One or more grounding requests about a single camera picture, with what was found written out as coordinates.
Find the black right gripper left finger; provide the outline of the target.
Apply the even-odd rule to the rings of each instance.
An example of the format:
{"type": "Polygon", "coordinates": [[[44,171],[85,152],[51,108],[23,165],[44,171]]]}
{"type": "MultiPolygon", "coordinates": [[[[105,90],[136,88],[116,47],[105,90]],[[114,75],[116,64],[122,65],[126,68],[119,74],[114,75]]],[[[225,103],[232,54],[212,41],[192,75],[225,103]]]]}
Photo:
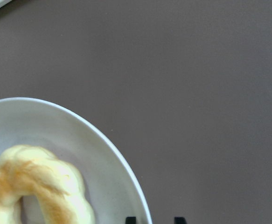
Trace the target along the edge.
{"type": "Polygon", "coordinates": [[[136,224],[136,217],[126,217],[126,224],[136,224]]]}

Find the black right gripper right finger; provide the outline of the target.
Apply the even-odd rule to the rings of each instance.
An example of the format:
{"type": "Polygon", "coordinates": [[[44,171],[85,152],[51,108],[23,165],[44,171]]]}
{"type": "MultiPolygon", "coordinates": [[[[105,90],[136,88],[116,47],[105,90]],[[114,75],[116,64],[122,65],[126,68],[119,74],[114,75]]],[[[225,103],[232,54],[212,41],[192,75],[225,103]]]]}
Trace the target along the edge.
{"type": "Polygon", "coordinates": [[[174,224],[187,224],[185,217],[175,217],[174,224]]]}

